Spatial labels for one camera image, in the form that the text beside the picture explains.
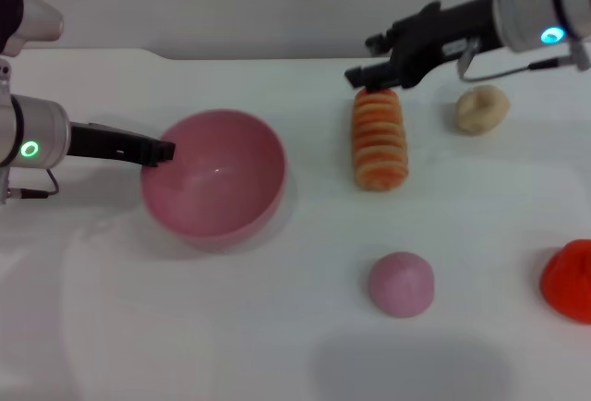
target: blue led light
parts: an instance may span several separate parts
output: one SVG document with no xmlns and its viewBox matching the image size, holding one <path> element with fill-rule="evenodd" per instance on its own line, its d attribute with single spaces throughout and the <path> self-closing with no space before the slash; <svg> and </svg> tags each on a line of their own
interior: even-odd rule
<svg viewBox="0 0 591 401">
<path fill-rule="evenodd" d="M 552 45 L 553 43 L 559 43 L 562 41 L 564 34 L 564 30 L 560 27 L 550 27 L 549 29 L 544 30 L 539 39 L 542 43 Z"/>
</svg>

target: pink ball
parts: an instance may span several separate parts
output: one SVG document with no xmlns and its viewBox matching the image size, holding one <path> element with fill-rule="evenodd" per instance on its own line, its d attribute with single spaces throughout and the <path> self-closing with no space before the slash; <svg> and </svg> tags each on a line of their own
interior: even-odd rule
<svg viewBox="0 0 591 401">
<path fill-rule="evenodd" d="M 387 314 L 411 318 L 433 302 L 435 275 L 429 263 L 415 253 L 391 253 L 371 268 L 368 292 L 374 304 Z"/>
</svg>

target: white tabletop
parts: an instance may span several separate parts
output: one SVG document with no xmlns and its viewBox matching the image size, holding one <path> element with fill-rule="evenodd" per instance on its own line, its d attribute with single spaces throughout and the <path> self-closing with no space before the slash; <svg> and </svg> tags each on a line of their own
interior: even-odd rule
<svg viewBox="0 0 591 401">
<path fill-rule="evenodd" d="M 477 65 L 531 57 L 498 52 Z M 0 399 L 587 399 L 591 327 L 550 310 L 537 274 L 556 248 L 589 237 L 590 75 L 500 80 L 509 116 L 469 138 L 449 125 L 468 86 L 438 68 L 401 93 L 410 177 L 376 194 L 353 183 L 343 78 L 368 62 L 176 62 L 133 50 L 13 60 L 14 93 L 57 101 L 75 121 L 159 136 L 200 110 L 249 111 L 279 133 L 291 176 L 266 232 L 223 255 L 155 224 L 132 164 L 68 158 L 54 170 L 58 196 L 8 203 Z M 12 180 L 48 185 L 42 171 Z M 382 315 L 363 291 L 369 265 L 396 250 L 435 271 L 435 302 L 412 320 Z"/>
</svg>

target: green led light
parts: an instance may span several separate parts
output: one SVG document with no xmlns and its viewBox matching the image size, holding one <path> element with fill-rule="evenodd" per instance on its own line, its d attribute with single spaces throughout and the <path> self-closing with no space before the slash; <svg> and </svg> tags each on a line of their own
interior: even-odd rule
<svg viewBox="0 0 591 401">
<path fill-rule="evenodd" d="M 20 147 L 20 154 L 22 154 L 25 158 L 31 158 L 39 151 L 39 145 L 34 140 L 30 140 L 29 142 L 25 142 Z"/>
</svg>

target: plastic bowl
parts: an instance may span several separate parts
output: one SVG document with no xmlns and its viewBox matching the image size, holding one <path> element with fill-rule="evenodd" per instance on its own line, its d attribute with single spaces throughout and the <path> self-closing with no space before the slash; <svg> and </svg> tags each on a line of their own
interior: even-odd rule
<svg viewBox="0 0 591 401">
<path fill-rule="evenodd" d="M 225 249 L 260 231 L 277 210 L 287 158 L 275 132 L 236 110 L 190 116 L 164 133 L 175 158 L 141 173 L 161 225 L 200 249 Z"/>
</svg>

